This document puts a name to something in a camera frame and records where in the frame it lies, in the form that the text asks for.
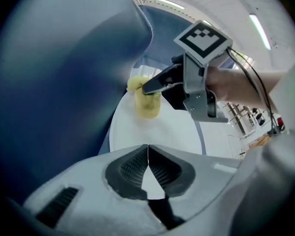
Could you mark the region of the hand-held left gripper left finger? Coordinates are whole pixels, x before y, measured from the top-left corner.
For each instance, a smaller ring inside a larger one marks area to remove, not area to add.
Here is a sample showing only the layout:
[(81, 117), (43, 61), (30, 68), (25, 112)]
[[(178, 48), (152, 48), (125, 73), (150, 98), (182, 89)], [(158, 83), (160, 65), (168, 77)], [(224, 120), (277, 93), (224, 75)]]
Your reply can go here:
[(106, 168), (105, 179), (119, 196), (145, 201), (147, 193), (142, 183), (147, 167), (148, 145), (141, 145), (112, 161)]

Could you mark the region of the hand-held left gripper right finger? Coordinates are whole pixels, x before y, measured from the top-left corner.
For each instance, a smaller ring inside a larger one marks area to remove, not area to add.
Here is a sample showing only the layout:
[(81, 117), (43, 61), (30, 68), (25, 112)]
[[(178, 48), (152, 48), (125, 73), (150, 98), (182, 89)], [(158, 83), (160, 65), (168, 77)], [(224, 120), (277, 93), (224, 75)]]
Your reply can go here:
[(148, 164), (168, 197), (182, 196), (196, 177), (196, 171), (190, 163), (154, 145), (148, 146)]

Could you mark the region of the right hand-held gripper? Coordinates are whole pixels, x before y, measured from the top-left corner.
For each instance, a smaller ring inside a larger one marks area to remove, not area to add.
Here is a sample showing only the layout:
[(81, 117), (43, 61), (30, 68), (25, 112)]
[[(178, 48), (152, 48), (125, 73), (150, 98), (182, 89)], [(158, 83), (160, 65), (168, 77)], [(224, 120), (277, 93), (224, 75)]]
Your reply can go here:
[(227, 123), (217, 107), (216, 94), (207, 89), (210, 67), (220, 67), (233, 41), (217, 28), (199, 20), (179, 34), (174, 42), (184, 54), (172, 65), (142, 85), (144, 95), (161, 92), (175, 110), (188, 111), (194, 121)]

